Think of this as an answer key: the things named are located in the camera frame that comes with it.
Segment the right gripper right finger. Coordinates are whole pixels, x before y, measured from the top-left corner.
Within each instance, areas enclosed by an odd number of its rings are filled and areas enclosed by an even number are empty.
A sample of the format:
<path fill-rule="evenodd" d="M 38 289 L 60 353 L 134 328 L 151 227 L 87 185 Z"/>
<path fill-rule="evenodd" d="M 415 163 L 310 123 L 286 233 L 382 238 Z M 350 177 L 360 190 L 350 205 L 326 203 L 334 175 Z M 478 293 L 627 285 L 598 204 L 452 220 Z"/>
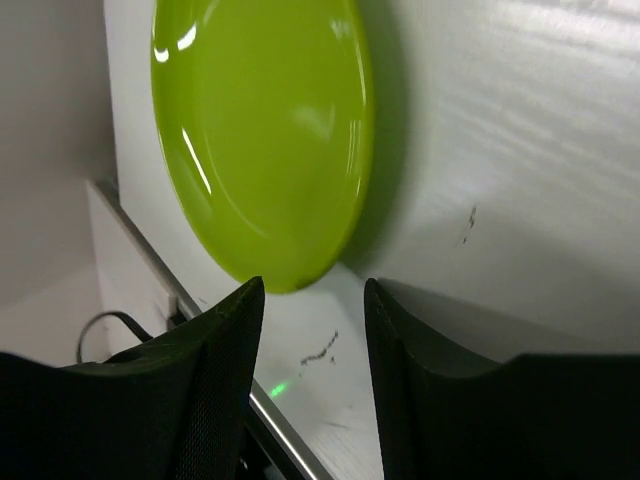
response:
<path fill-rule="evenodd" d="M 499 363 L 364 287 L 387 479 L 635 479 L 637 355 L 532 354 Z"/>

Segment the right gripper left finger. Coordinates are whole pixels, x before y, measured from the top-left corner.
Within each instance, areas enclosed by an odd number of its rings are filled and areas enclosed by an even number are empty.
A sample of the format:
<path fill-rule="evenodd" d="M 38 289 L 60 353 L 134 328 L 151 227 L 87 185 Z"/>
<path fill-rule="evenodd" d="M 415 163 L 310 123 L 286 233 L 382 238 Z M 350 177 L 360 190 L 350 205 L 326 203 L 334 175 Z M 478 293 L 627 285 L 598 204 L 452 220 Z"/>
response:
<path fill-rule="evenodd" d="M 180 422 L 173 369 L 133 349 L 59 368 L 3 354 L 2 477 L 173 479 Z"/>

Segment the green plastic plate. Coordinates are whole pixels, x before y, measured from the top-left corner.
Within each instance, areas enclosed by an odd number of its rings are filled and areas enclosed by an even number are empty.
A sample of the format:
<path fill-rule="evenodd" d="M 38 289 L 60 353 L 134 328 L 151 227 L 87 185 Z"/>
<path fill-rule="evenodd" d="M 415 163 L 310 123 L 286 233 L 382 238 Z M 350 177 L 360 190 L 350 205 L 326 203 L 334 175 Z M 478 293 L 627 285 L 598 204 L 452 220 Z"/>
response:
<path fill-rule="evenodd" d="M 353 1 L 158 1 L 150 46 L 168 176 L 203 248 L 284 294 L 346 247 L 373 163 L 374 89 Z"/>

